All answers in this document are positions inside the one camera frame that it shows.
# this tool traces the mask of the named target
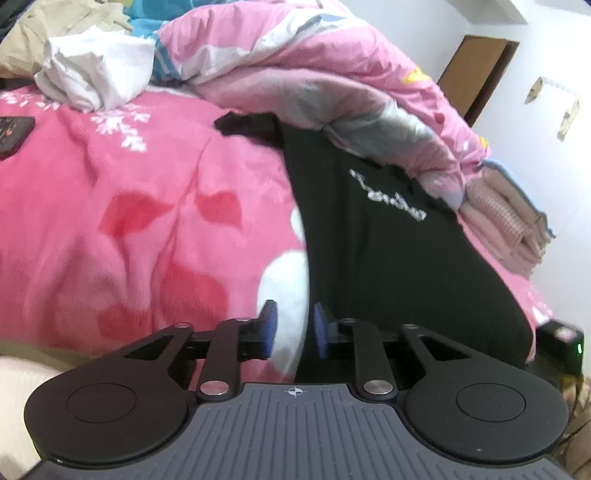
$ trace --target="black electronic device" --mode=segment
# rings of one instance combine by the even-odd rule
[[[14,155],[35,128],[31,116],[0,116],[0,160]]]
[[[213,332],[162,330],[41,385],[27,480],[566,480],[568,421],[545,381],[416,325],[384,334],[314,307],[342,382],[243,384],[271,353],[277,306]],[[195,361],[205,359],[194,390]]]

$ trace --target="white crosshair mark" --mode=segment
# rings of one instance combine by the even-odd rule
[[[289,390],[286,390],[292,397],[297,397],[298,395],[302,395],[302,393],[306,393],[300,387],[291,387]]]

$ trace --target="black fabric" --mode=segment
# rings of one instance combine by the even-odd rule
[[[532,331],[518,303],[467,240],[456,214],[401,168],[357,158],[322,132],[290,127],[268,113],[230,113],[215,125],[225,135],[283,148],[306,235],[310,305],[320,301],[336,318],[371,320],[381,330],[415,323],[525,364]],[[305,372],[309,380],[316,366],[309,322],[299,378]]]
[[[0,6],[0,41],[14,27],[18,17],[28,8],[33,0],[5,0]]]

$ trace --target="bed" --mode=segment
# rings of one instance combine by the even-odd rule
[[[0,339],[92,357],[172,323],[254,317],[274,299],[272,357],[244,364],[243,378],[289,381],[309,310],[298,207],[280,152],[224,138],[213,121],[273,111],[323,128],[455,209],[490,149],[420,68],[338,2],[205,5],[151,35],[155,79],[182,87],[150,86],[91,114],[35,87],[0,93],[1,115],[37,121],[0,164]],[[463,226],[532,329],[550,318],[531,283]]]

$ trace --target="brown door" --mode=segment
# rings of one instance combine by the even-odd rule
[[[439,86],[460,116],[466,116],[507,46],[502,38],[467,35],[439,79]]]

